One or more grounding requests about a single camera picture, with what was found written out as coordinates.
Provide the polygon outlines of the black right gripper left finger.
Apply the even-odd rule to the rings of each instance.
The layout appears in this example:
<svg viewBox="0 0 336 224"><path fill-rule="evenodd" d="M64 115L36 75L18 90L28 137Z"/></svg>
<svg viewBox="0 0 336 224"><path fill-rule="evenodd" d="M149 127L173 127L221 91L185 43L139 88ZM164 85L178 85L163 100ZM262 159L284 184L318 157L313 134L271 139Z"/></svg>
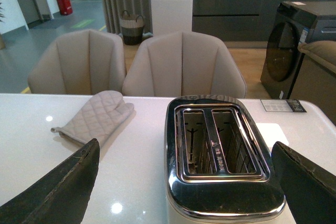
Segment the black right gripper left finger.
<svg viewBox="0 0 336 224"><path fill-rule="evenodd" d="M90 140L1 206L1 223L81 223L98 173L100 145Z"/></svg>

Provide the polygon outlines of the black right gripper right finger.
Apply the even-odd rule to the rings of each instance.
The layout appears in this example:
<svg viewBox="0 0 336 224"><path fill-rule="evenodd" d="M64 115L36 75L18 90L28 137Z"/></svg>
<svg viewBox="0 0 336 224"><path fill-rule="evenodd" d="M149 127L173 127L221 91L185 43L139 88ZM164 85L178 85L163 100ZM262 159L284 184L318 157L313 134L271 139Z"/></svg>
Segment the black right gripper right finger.
<svg viewBox="0 0 336 224"><path fill-rule="evenodd" d="M335 223L335 175L279 141L271 159L296 223Z"/></svg>

